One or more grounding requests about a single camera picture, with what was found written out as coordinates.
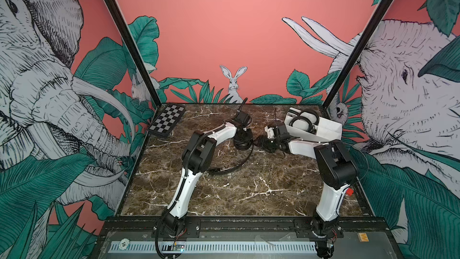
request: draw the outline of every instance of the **elephant eye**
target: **elephant eye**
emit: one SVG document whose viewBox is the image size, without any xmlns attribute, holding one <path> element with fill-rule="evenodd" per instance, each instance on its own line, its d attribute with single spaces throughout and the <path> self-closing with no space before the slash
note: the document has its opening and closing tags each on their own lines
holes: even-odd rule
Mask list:
<svg viewBox="0 0 460 259">
<path fill-rule="evenodd" d="M 16 17 L 16 14 L 18 12 L 18 9 L 17 9 L 17 6 L 16 4 L 14 4 L 14 2 L 12 0 L 5 0 L 6 3 L 8 4 L 8 7 L 9 9 L 11 10 L 11 12 L 14 14 L 14 16 Z"/>
<path fill-rule="evenodd" d="M 404 80 L 404 82 L 405 82 L 406 84 L 407 84 L 407 74 L 408 74 L 408 72 L 407 72 L 406 69 L 405 69 L 405 70 L 402 72 L 402 74 L 401 74 L 402 79 Z"/>
</svg>

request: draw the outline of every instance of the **red tag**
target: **red tag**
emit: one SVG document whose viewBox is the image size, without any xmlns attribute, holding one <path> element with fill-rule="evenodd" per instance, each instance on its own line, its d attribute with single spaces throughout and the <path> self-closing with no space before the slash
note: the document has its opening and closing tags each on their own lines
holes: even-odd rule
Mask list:
<svg viewBox="0 0 460 259">
<path fill-rule="evenodd" d="M 353 191 L 353 189 L 351 189 L 351 188 L 348 188 L 348 189 L 345 191 L 345 193 L 346 193 L 348 196 L 352 196 L 352 195 L 353 195 L 353 192 L 354 192 L 354 191 Z"/>
</svg>

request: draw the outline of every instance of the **marble surface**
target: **marble surface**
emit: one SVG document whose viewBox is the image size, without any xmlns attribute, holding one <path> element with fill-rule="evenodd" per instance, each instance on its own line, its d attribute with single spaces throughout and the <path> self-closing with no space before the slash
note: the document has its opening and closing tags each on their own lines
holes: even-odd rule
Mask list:
<svg viewBox="0 0 460 259">
<path fill-rule="evenodd" d="M 252 117 L 254 138 L 274 120 L 284 119 L 289 106 L 245 105 Z M 195 130 L 207 131 L 230 120 L 237 105 L 186 105 L 186 113 L 166 139 L 151 136 L 135 173 L 122 215 L 160 215 L 176 190 L 181 175 L 181 154 Z M 216 147 L 213 167 L 231 167 L 250 150 L 238 151 L 227 140 Z M 312 216 L 319 203 L 322 180 L 314 159 L 267 153 L 254 147 L 246 164 L 238 171 L 223 175 L 204 174 L 198 181 L 189 204 L 189 215 Z M 341 216 L 362 214 L 354 195 L 346 196 Z"/>
</svg>

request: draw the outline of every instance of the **metal vent grille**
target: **metal vent grille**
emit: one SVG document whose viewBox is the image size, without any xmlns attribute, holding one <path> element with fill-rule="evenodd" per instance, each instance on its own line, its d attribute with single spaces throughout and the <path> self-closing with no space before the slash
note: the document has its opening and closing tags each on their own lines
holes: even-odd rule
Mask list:
<svg viewBox="0 0 460 259">
<path fill-rule="evenodd" d="M 109 253 L 156 253 L 155 242 L 131 241 L 126 250 L 119 250 L 120 241 L 112 241 Z M 168 251 L 173 242 L 159 242 L 162 253 L 289 253 L 289 254 L 316 254 L 315 243 L 309 241 L 179 241 L 176 248 L 184 246 L 183 251 Z"/>
</svg>

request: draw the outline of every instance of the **checkered board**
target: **checkered board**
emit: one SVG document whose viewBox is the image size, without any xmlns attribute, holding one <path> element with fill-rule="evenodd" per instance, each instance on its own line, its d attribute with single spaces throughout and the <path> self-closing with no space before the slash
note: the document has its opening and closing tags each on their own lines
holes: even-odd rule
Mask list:
<svg viewBox="0 0 460 259">
<path fill-rule="evenodd" d="M 149 133 L 166 138 L 185 113 L 185 106 L 168 104 L 163 112 L 153 120 Z"/>
</svg>

